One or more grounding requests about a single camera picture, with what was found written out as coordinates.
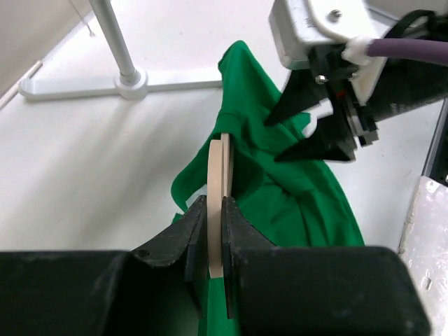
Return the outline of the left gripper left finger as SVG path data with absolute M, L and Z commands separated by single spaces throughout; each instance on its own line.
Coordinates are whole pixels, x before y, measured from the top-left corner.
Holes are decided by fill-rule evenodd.
M 207 314 L 207 203 L 133 251 L 1 254 L 2 335 L 196 335 Z

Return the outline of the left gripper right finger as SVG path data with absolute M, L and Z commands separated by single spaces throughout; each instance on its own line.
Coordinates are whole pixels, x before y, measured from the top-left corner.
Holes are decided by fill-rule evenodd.
M 240 335 L 429 335 L 400 257 L 380 246 L 280 247 L 223 199 L 227 316 Z

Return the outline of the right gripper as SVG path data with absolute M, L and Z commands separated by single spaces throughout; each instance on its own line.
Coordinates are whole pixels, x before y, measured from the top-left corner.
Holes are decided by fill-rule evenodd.
M 359 67 L 342 59 L 342 46 L 313 47 L 310 69 L 292 70 L 265 126 L 274 126 L 330 101 L 331 110 L 317 118 L 311 136 L 299 140 L 275 157 L 276 162 L 329 160 L 353 162 L 357 141 L 369 146 L 378 140 L 377 126 L 367 108 L 361 106 L 352 85 Z

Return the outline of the beige plastic hanger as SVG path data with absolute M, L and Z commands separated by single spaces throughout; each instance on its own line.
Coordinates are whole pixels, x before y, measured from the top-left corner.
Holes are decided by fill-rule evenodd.
M 223 277 L 221 248 L 221 208 L 224 197 L 230 196 L 233 174 L 233 149 L 230 134 L 222 133 L 220 139 L 211 140 L 206 182 L 207 247 L 209 275 L 212 279 Z

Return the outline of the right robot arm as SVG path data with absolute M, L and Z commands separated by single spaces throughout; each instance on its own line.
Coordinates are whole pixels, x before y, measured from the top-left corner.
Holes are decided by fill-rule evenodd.
M 266 126 L 302 114 L 325 98 L 332 111 L 318 118 L 310 136 L 278 154 L 277 162 L 353 161 L 357 147 L 378 139 L 378 122 L 447 97 L 446 65 L 390 58 L 372 96 L 362 106 L 352 88 L 358 67 L 343 60 L 342 51 L 341 44 L 315 46 L 307 53 L 310 67 L 291 71 Z

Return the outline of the white rack base foot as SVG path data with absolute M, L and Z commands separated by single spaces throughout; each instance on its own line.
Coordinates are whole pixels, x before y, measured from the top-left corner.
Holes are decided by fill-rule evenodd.
M 179 71 L 137 69 L 140 79 L 129 85 L 119 76 L 91 78 L 40 79 L 26 78 L 19 83 L 19 93 L 29 101 L 49 101 L 119 95 L 127 100 L 141 100 L 151 92 L 219 88 L 221 73 L 215 68 Z

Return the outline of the white rack upright pole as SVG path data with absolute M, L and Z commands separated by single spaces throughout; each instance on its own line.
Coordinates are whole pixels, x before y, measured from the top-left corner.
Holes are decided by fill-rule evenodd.
M 89 0 L 89 2 L 118 65 L 120 81 L 125 85 L 136 84 L 140 75 L 130 57 L 111 2 L 108 0 Z

